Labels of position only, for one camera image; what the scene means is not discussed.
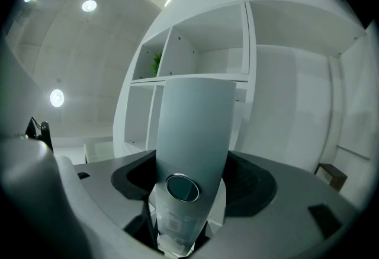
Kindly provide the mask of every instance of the green plant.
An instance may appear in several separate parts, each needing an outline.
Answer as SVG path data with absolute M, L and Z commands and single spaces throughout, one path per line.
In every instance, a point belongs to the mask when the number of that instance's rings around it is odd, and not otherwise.
M 152 65 L 152 69 L 153 69 L 155 75 L 158 74 L 158 68 L 159 68 L 161 58 L 162 58 L 162 53 L 156 53 L 154 58 L 153 58 L 154 64 Z

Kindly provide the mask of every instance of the white cylinder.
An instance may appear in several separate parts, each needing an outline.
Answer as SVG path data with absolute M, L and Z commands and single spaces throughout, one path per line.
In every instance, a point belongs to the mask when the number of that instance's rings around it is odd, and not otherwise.
M 166 81 L 156 153 L 156 211 L 160 244 L 186 255 L 201 232 L 224 170 L 235 107 L 236 83 L 205 78 Z M 191 203 L 173 198 L 167 179 L 183 174 L 200 188 Z

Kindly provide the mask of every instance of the white shelf unit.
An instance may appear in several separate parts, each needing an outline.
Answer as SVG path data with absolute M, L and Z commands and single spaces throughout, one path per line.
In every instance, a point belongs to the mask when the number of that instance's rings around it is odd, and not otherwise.
M 248 18 L 245 3 L 238 3 L 171 27 L 158 77 L 248 73 Z
M 130 86 L 125 121 L 125 146 L 131 154 L 146 149 L 154 86 Z
M 339 56 L 365 34 L 361 26 L 331 12 L 288 1 L 250 1 L 256 44 Z
M 236 105 L 233 116 L 232 135 L 230 138 L 230 150 L 234 150 L 237 142 L 237 137 L 240 131 L 240 126 L 243 118 L 245 108 L 247 84 L 245 82 L 237 83 L 236 88 Z M 160 107 L 162 105 L 163 85 L 156 85 L 154 87 L 152 102 L 149 113 L 149 124 L 147 129 L 147 142 L 146 150 L 156 149 L 159 127 Z
M 156 75 L 152 69 L 154 64 L 154 55 L 163 53 L 169 34 L 169 29 L 161 32 L 142 44 L 139 51 L 136 67 L 134 69 L 133 80 L 155 78 Z

